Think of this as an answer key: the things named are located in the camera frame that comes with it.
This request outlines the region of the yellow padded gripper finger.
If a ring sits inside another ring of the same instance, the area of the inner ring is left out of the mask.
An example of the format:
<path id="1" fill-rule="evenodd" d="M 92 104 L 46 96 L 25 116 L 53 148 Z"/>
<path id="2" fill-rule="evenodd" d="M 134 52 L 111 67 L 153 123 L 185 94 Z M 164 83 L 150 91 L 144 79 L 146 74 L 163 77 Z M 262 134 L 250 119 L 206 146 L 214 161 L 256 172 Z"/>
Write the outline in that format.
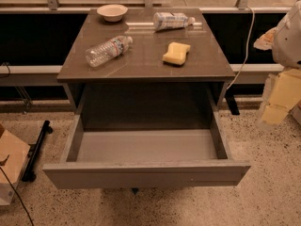
<path id="1" fill-rule="evenodd" d="M 257 126 L 267 130 L 280 125 L 300 101 L 300 70 L 289 69 L 278 75 L 269 74 L 264 84 Z"/>

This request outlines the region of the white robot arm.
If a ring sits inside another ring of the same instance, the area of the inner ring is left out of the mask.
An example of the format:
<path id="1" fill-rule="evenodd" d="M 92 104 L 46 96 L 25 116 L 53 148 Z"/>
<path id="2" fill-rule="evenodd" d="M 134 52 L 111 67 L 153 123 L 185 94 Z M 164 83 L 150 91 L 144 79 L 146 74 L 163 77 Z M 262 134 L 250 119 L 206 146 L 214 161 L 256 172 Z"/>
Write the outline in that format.
<path id="1" fill-rule="evenodd" d="M 273 60 L 284 67 L 269 74 L 263 89 L 258 126 L 280 125 L 301 101 L 301 0 L 297 0 L 276 27 L 254 42 L 260 50 L 272 50 Z"/>

